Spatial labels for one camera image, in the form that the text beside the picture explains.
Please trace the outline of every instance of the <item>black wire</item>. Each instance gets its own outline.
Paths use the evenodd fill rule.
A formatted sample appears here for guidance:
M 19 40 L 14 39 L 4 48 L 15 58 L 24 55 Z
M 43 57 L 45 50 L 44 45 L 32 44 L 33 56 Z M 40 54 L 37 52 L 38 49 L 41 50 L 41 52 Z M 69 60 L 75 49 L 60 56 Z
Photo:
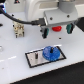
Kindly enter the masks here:
M 16 18 L 13 18 L 12 16 L 10 16 L 9 14 L 5 13 L 4 10 L 0 7 L 0 11 L 6 16 L 8 17 L 9 19 L 15 21 L 15 22 L 18 22 L 18 23 L 21 23 L 21 24 L 33 24 L 32 22 L 26 22 L 26 21 L 21 21 L 21 20 L 18 20 Z

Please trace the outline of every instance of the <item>cable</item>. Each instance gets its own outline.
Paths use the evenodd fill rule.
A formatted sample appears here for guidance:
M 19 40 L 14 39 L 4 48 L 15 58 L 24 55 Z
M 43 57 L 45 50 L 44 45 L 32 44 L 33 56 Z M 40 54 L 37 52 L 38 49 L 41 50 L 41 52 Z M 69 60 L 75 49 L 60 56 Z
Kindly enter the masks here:
M 31 24 L 31 25 L 40 25 L 40 26 L 46 26 L 45 19 L 44 18 L 39 18 L 38 20 L 32 21 L 32 22 L 26 22 L 26 21 L 21 21 L 16 18 L 13 18 L 9 14 L 5 13 L 4 10 L 0 7 L 0 11 L 9 19 L 21 23 L 21 24 Z
M 12 16 L 10 16 L 9 14 L 5 13 L 4 10 L 0 7 L 0 11 L 6 16 L 8 17 L 9 19 L 15 21 L 15 22 L 18 22 L 18 23 L 22 23 L 22 24 L 33 24 L 32 22 L 26 22 L 26 21 L 21 21 L 21 20 L 18 20 L 16 18 L 13 18 Z

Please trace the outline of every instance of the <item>screw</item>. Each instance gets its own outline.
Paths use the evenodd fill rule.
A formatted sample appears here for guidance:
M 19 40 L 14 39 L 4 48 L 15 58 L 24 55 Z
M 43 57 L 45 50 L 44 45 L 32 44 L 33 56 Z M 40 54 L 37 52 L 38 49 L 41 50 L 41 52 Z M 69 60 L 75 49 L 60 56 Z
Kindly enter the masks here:
M 69 17 L 70 17 L 70 15 L 67 15 L 67 17 L 69 18 Z
M 50 20 L 53 20 L 53 18 L 52 18 L 52 17 L 50 17 Z
M 0 27 L 3 26 L 3 24 L 0 23 Z

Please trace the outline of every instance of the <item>blue object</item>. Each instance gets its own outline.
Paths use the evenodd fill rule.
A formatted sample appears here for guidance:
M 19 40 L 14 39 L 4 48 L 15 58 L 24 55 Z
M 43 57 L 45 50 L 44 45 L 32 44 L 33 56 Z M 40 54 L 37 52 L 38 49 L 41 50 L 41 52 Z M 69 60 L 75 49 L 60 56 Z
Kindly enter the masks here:
M 56 47 L 48 46 L 43 49 L 43 57 L 48 61 L 56 61 L 60 57 L 60 51 Z

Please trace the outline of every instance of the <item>white table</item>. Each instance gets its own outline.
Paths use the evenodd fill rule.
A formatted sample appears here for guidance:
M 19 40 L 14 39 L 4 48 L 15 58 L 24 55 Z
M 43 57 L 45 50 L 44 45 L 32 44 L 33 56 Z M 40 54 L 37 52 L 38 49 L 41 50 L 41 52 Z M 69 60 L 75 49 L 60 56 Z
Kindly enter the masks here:
M 14 15 L 25 20 L 24 13 Z M 4 25 L 0 27 L 0 46 L 3 47 L 0 52 L 0 84 L 9 84 L 84 61 L 84 32 L 77 27 L 70 35 L 65 26 L 57 33 L 50 29 L 47 39 L 43 39 L 40 27 L 25 25 L 25 37 L 15 38 L 12 21 L 0 15 L 0 22 Z M 67 59 L 29 68 L 25 53 L 52 45 L 62 45 L 60 48 Z

